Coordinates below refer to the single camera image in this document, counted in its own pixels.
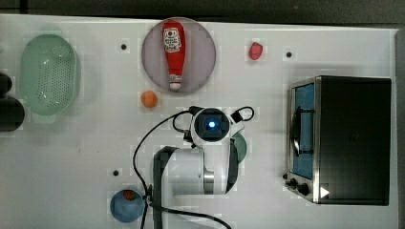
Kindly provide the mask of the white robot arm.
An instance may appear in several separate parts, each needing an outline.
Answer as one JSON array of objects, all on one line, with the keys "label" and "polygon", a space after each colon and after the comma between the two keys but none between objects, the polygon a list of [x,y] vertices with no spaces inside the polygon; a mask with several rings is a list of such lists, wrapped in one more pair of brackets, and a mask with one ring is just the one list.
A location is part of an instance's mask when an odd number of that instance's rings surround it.
[{"label": "white robot arm", "polygon": [[153,157],[154,229],[214,229],[222,219],[177,210],[177,196],[225,195],[236,184],[246,154],[241,111],[192,106],[190,126],[183,132],[188,148],[165,146]]}]

